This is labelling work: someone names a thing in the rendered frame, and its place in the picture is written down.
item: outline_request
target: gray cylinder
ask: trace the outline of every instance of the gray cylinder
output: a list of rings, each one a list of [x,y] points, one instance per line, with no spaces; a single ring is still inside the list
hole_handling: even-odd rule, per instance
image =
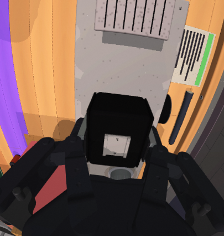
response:
[[[115,180],[131,178],[131,173],[124,169],[118,169],[111,172],[110,178]]]
[[[187,110],[189,108],[190,101],[192,99],[193,94],[194,93],[191,92],[191,91],[186,91],[186,93],[185,93],[184,101],[182,103],[180,112],[179,112],[178,117],[176,119],[175,126],[173,128],[173,131],[172,131],[170,139],[169,139],[169,144],[170,145],[172,145],[175,142],[175,140],[176,140],[176,137],[177,137],[177,135],[178,135],[178,133],[180,131],[180,128],[181,128],[182,123],[184,121],[185,115],[186,115]]]

